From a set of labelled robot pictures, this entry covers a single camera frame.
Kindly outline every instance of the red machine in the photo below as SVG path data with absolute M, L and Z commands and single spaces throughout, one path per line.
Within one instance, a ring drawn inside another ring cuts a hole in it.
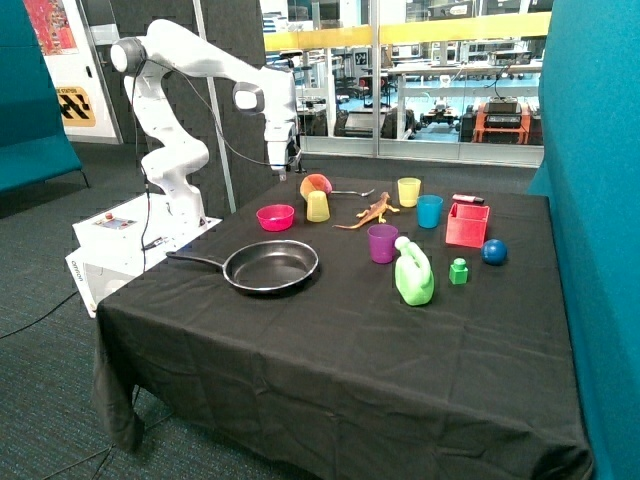
M 494 97 L 475 113 L 472 142 L 526 145 L 531 131 L 531 110 L 512 97 Z

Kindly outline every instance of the blue ball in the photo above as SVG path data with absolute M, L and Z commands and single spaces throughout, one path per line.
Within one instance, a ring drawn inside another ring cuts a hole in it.
M 480 250 L 482 260 L 489 265 L 502 265 L 507 258 L 507 246 L 495 238 L 487 240 Z

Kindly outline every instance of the purple cup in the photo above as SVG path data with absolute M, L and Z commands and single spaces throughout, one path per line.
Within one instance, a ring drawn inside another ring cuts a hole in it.
M 367 230 L 369 236 L 369 253 L 371 260 L 376 263 L 391 263 L 395 252 L 395 241 L 398 229 L 393 225 L 379 223 Z

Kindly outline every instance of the blue cup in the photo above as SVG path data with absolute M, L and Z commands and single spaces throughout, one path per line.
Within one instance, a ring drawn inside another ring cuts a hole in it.
M 422 195 L 418 197 L 418 225 L 422 228 L 436 228 L 440 223 L 442 204 L 442 197 L 437 195 Z

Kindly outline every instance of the teal partition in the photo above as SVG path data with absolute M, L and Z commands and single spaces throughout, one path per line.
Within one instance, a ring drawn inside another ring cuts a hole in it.
M 640 2 L 553 8 L 540 98 L 548 195 L 596 478 L 640 478 Z
M 80 170 L 22 0 L 0 6 L 0 192 Z

